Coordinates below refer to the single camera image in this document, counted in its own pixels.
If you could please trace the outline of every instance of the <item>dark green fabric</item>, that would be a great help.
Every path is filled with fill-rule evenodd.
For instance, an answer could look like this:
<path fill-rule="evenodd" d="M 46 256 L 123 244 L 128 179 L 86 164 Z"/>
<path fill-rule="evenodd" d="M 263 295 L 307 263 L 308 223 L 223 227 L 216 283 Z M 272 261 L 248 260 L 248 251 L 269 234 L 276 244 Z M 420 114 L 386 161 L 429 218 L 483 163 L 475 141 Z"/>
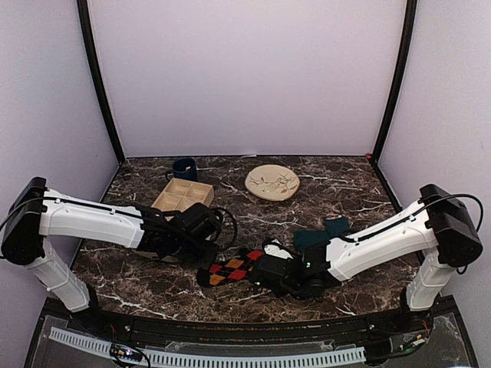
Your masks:
<path fill-rule="evenodd" d="M 325 230 L 301 230 L 293 235 L 293 244 L 298 251 L 304 251 L 306 248 L 330 238 Z"/>
<path fill-rule="evenodd" d="M 324 226 L 326 232 L 328 232 L 329 239 L 337 238 L 350 229 L 350 224 L 344 217 L 335 219 L 324 218 Z"/>
<path fill-rule="evenodd" d="M 293 235 L 293 244 L 298 251 L 304 251 L 306 248 L 322 241 L 337 238 L 350 229 L 350 224 L 344 217 L 324 218 L 323 221 L 325 230 L 301 230 Z"/>

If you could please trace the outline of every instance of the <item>dark blue mug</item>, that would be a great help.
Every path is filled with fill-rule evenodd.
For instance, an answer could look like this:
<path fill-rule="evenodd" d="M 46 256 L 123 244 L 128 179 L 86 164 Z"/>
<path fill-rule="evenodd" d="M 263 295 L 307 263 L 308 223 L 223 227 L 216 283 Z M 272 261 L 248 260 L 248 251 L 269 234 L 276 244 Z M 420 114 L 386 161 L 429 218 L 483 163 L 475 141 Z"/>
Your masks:
<path fill-rule="evenodd" d="M 196 161 L 190 158 L 177 159 L 172 164 L 172 170 L 166 172 L 167 181 L 170 181 L 170 174 L 172 174 L 174 178 L 197 182 L 198 169 L 196 168 Z"/>

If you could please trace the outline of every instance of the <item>mug handle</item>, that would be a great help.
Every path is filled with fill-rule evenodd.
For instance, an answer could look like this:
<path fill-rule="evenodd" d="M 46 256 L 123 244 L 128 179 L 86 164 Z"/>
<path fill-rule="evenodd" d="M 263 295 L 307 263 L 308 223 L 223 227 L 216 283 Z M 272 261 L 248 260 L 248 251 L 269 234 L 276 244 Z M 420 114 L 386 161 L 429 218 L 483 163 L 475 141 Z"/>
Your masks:
<path fill-rule="evenodd" d="M 166 179 L 167 179 L 168 182 L 170 181 L 169 174 L 173 174 L 173 171 L 172 170 L 166 171 Z"/>

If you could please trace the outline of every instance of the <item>red and black sock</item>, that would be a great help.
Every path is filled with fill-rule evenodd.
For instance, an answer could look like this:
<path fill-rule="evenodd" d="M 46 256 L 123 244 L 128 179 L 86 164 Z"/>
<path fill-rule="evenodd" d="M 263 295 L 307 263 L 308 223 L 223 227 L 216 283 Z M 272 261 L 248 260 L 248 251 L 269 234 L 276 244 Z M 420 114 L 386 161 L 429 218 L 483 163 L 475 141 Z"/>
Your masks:
<path fill-rule="evenodd" d="M 231 282 L 246 280 L 252 270 L 252 265 L 262 255 L 262 251 L 240 248 L 238 257 L 213 264 L 209 270 L 198 270 L 198 285 L 205 288 L 213 288 Z"/>

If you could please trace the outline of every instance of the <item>black frame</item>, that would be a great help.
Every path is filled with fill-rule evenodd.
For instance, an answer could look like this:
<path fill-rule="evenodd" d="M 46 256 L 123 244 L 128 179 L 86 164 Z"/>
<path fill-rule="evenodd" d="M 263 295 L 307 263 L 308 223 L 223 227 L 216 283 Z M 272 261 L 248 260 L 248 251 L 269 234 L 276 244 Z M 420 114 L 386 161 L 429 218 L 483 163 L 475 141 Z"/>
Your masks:
<path fill-rule="evenodd" d="M 378 132 L 377 141 L 375 142 L 375 147 L 371 154 L 371 158 L 375 163 L 378 163 L 382 151 L 384 150 L 384 144 L 387 140 L 387 135 L 389 134 L 390 124 L 394 118 L 394 111 L 396 110 L 397 99 L 399 98 L 400 87 L 404 78 L 404 71 L 406 70 L 411 37 L 413 35 L 416 8 L 417 0 L 407 0 L 406 15 L 404 16 L 404 25 L 400 37 L 399 54 L 397 55 L 394 77 L 392 79 L 392 85 L 390 86 L 389 98 L 387 99 L 387 106 L 385 107 L 381 128 Z"/>
<path fill-rule="evenodd" d="M 110 106 L 102 79 L 101 67 L 99 66 L 99 60 L 97 59 L 94 34 L 92 32 L 91 17 L 87 0 L 77 0 L 77 6 L 82 35 L 84 37 L 85 51 L 87 54 L 89 67 L 91 69 L 92 81 L 94 83 L 97 99 L 99 101 L 99 106 L 104 118 L 104 123 L 106 125 L 107 133 L 109 135 L 114 154 L 116 155 L 119 164 L 121 164 L 124 162 L 126 157 L 123 152 L 123 147 L 121 146 L 120 138 L 117 135 L 116 125 L 114 123 L 113 115 L 110 111 Z M 392 85 L 390 86 L 387 106 L 385 107 L 384 117 L 381 122 L 380 130 L 378 132 L 377 141 L 375 142 L 375 146 L 371 154 L 371 159 L 374 161 L 374 167 L 377 166 L 378 160 L 381 157 L 382 150 L 384 149 L 384 144 L 389 133 L 390 123 L 392 122 L 392 119 L 394 117 L 394 111 L 397 105 L 397 99 L 399 97 L 400 87 L 404 78 L 404 71 L 409 54 L 410 42 L 414 28 L 414 19 L 416 17 L 416 8 L 417 0 L 407 0 L 406 14 L 404 16 L 404 25 L 400 38 L 399 53 L 397 55 L 394 77 L 392 79 Z"/>
<path fill-rule="evenodd" d="M 433 316 L 453 313 L 464 341 L 471 366 L 477 367 L 477 359 L 470 344 L 469 335 L 463 324 L 459 309 L 452 296 L 443 297 L 432 308 Z M 380 343 L 382 337 L 371 331 L 375 320 L 391 319 L 399 310 L 387 310 L 375 314 L 355 317 L 333 318 L 312 322 L 293 322 L 286 324 L 211 324 L 156 318 L 136 317 L 114 312 L 104 312 L 118 331 L 118 341 L 144 348 L 146 345 L 165 347 L 168 341 L 182 341 L 210 344 L 263 345 L 269 343 L 301 343 L 334 340 L 337 346 L 355 344 L 367 346 Z M 39 340 L 44 319 L 53 316 L 68 321 L 68 326 L 84 332 L 80 325 L 70 320 L 64 305 L 56 299 L 47 298 L 33 333 L 25 368 L 31 366 Z M 101 338 L 110 339 L 109 331 Z"/>
<path fill-rule="evenodd" d="M 119 164 L 121 164 L 124 162 L 126 157 L 124 156 L 120 138 L 117 135 L 116 125 L 114 124 L 113 115 L 110 111 L 109 101 L 106 95 L 106 89 L 104 88 L 104 82 L 102 80 L 101 68 L 99 66 L 99 60 L 97 59 L 94 34 L 92 33 L 91 26 L 91 16 L 89 14 L 87 0 L 77 0 L 77 6 L 82 36 L 84 37 L 85 52 L 87 54 L 89 68 L 91 69 L 95 93 L 97 95 L 97 100 L 99 101 L 99 108 L 101 109 L 104 124 L 106 125 L 107 134 L 109 134 L 109 139 L 113 147 L 114 154 L 116 155 Z"/>

